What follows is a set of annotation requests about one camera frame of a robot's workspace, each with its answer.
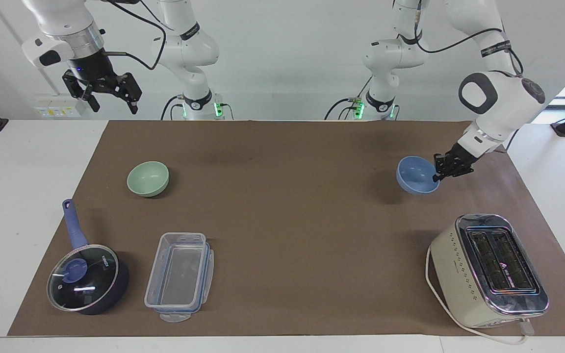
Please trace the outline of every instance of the plastic food container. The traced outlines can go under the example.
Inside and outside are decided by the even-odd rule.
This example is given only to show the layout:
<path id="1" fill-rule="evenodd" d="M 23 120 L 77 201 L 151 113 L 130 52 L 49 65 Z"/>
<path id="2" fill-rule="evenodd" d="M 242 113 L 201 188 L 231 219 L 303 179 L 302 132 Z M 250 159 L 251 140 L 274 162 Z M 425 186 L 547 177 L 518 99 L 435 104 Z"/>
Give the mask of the plastic food container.
<path id="1" fill-rule="evenodd" d="M 156 250 L 145 306 L 167 322 L 181 322 L 206 303 L 213 250 L 201 233 L 165 233 Z"/>

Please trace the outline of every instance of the brown paper mat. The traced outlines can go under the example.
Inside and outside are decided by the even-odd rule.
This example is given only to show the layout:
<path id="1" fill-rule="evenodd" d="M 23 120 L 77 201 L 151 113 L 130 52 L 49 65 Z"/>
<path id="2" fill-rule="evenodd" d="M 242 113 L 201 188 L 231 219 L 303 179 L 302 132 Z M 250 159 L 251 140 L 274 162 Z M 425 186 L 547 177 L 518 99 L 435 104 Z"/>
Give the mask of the brown paper mat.
<path id="1" fill-rule="evenodd" d="M 563 336 L 565 255 L 506 154 L 432 195 L 397 185 L 403 156 L 431 159 L 466 126 L 111 121 L 74 200 L 89 241 L 128 264 L 128 291 L 94 317 L 49 304 L 47 278 L 70 251 L 61 223 L 8 335 L 468 335 L 428 289 L 424 256 L 458 216 L 494 213 L 518 232 L 551 299 L 532 320 L 537 335 Z M 126 187 L 148 160 L 171 173 L 154 199 Z M 172 231 L 202 232 L 215 250 L 208 302 L 179 324 L 143 304 L 158 240 Z M 486 332 L 519 335 L 517 325 Z"/>

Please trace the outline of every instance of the table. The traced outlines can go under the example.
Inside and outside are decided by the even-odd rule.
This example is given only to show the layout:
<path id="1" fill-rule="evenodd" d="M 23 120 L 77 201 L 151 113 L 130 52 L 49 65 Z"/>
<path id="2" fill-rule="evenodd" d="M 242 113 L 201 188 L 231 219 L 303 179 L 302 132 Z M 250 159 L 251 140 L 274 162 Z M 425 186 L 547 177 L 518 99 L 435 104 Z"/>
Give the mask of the table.
<path id="1" fill-rule="evenodd" d="M 27 287 L 74 193 L 106 121 L 11 121 L 0 132 L 0 351 L 61 352 L 480 352 L 565 351 L 565 337 L 534 337 L 505 347 L 479 337 L 424 335 L 337 337 L 5 337 Z M 547 125 L 527 125 L 509 152 L 565 251 L 565 139 Z"/>

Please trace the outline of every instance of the blue bowl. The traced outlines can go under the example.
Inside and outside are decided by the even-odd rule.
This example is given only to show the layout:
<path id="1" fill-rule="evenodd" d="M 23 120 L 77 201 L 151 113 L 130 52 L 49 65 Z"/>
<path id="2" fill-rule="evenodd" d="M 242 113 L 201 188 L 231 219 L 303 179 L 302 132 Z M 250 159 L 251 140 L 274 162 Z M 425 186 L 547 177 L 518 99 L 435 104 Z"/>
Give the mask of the blue bowl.
<path id="1" fill-rule="evenodd" d="M 402 190 L 414 195 L 425 195 L 437 190 L 439 181 L 433 181 L 435 167 L 418 156 L 402 158 L 396 170 L 396 179 Z"/>

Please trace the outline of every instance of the cream toaster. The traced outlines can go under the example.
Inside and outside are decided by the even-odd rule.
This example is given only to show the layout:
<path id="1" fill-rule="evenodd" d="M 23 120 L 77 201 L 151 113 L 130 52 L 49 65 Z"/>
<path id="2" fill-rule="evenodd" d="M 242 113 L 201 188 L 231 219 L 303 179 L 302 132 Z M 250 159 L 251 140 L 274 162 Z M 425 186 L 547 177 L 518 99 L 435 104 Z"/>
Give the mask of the cream toaster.
<path id="1" fill-rule="evenodd" d="M 469 214 L 431 243 L 446 304 L 469 328 L 540 316 L 549 299 L 511 224 L 493 214 Z"/>

